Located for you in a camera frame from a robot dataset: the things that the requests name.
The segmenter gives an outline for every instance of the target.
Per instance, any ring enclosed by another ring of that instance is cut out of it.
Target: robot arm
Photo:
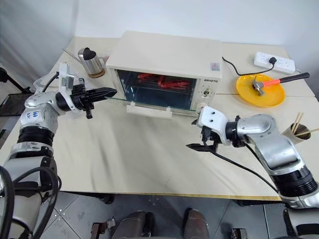
[[[289,235],[319,235],[318,184],[294,144],[279,133],[273,117],[255,115],[228,121],[222,112],[204,107],[197,125],[203,129],[202,133],[208,129],[214,135],[210,138],[217,138],[225,145],[254,145],[258,158],[287,207],[284,217]]]
[[[76,113],[83,110],[87,118],[91,119],[93,103],[112,97],[117,92],[111,88],[86,91],[84,80],[79,79],[80,84],[73,86],[73,78],[68,66],[61,64],[59,92],[35,94],[25,102],[26,109],[20,117],[18,141],[4,164],[13,181],[15,192],[8,238],[20,238],[20,235],[28,238],[30,234],[33,234],[33,238],[39,238],[52,213],[58,191],[57,166],[52,148],[53,137],[58,127],[58,116],[64,115],[67,111]],[[47,211],[48,217],[43,217],[43,223],[33,233],[40,205],[49,198],[48,208],[52,210]],[[5,197],[1,197],[0,208],[5,208],[4,202]]]

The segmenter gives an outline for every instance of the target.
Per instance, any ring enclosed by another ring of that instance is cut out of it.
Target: power strip
[[[256,52],[254,58],[254,65],[261,68],[270,69],[272,67],[272,64],[269,63],[269,59],[271,57],[275,57],[277,59],[275,66],[273,68],[274,71],[279,71],[287,74],[291,74],[296,71],[294,60],[280,56],[270,55],[263,52]]]

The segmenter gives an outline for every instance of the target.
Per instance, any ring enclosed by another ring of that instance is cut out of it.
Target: floor
[[[47,203],[41,206],[39,219],[46,206]],[[183,215],[189,207],[203,213],[212,239],[229,239],[232,228],[246,228],[252,239],[286,236],[281,204],[240,207],[228,199],[117,194],[114,202],[107,205],[94,197],[60,192],[41,238],[88,239],[94,222],[114,217],[118,225],[131,212],[144,210],[154,213],[155,236],[180,239]],[[111,234],[106,232],[100,238],[109,239]]]

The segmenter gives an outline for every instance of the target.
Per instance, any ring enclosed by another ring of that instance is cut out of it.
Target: black cable
[[[60,189],[62,187],[62,180],[61,180],[61,178],[58,175],[57,175],[57,177],[58,177],[58,180],[59,180],[59,191],[60,191]]]
[[[42,92],[45,92],[46,89],[49,87],[49,85],[52,83],[52,81],[53,81],[54,79],[58,78],[58,76],[59,76],[59,72],[57,71],[57,72],[55,73],[55,75],[48,81],[48,83],[46,83],[46,85],[45,85],[44,88],[42,89]]]
[[[0,238],[8,238],[14,210],[14,189],[9,172],[2,166],[0,166],[0,175],[5,196]]]
[[[246,143],[244,143],[244,145],[250,150],[250,152],[252,152],[252,154],[255,156],[255,158],[257,158],[257,160],[261,163],[258,155],[256,154],[256,152]]]
[[[233,63],[231,63],[230,61],[227,61],[223,56],[222,56],[222,58],[223,58],[223,60],[226,61],[228,64],[232,65],[232,67],[234,67],[234,70],[236,71],[236,74],[239,75],[239,76],[256,75],[256,74],[261,74],[261,73],[265,73],[265,72],[271,71],[271,70],[274,68],[274,66],[275,66],[275,62],[277,61],[277,60],[276,60],[274,63],[272,63],[273,66],[272,66],[270,69],[268,69],[268,70],[260,71],[260,72],[255,72],[255,73],[239,74],[238,71],[237,71],[237,69],[236,69],[236,67],[235,67],[235,65],[234,65]]]
[[[57,200],[57,195],[58,195],[58,176],[54,173],[54,171],[48,167],[37,167],[37,168],[33,168],[25,173],[23,173],[22,175],[20,175],[19,177],[17,177],[13,183],[17,183],[20,180],[22,180],[23,178],[29,176],[32,173],[38,172],[38,171],[42,171],[45,172],[47,175],[49,175],[50,180],[51,180],[51,186],[52,186],[52,195],[49,201],[49,205],[44,213],[44,216],[36,230],[36,232],[34,233],[34,236],[32,237],[32,239],[39,239],[50,219],[50,216],[53,212],[56,200]]]
[[[40,192],[41,191],[41,187],[14,187],[15,191],[35,191],[35,192]]]
[[[263,178],[262,176],[260,176],[258,173],[254,172],[254,171],[251,170],[250,168],[246,168],[245,166],[240,165],[239,163],[234,162],[233,160],[231,160],[231,159],[229,159],[229,158],[226,158],[226,157],[220,155],[219,153],[214,152],[213,150],[211,150],[210,147],[208,147],[208,145],[207,145],[207,143],[206,143],[205,141],[203,141],[203,144],[205,145],[205,147],[207,148],[207,150],[208,150],[209,152],[211,152],[212,154],[214,154],[215,156],[217,156],[217,157],[219,157],[219,158],[221,158],[221,159],[223,159],[223,160],[225,160],[225,161],[227,161],[227,162],[229,162],[229,163],[231,163],[231,164],[233,164],[233,165],[235,165],[235,166],[237,166],[237,167],[240,167],[240,168],[242,168],[242,169],[245,169],[245,170],[248,171],[248,172],[251,172],[252,174],[254,174],[254,175],[256,175],[257,177],[259,177],[261,180],[263,180],[265,183],[267,183],[267,184],[269,185],[269,187],[271,187],[276,193],[278,193],[278,190],[277,190],[273,185],[271,185],[265,178]]]

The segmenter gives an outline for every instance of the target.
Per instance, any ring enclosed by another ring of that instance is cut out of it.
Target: kettle base
[[[95,74],[95,75],[88,74],[88,76],[90,78],[98,78],[100,76],[103,76],[104,74],[105,74],[105,69],[103,69],[99,74]]]

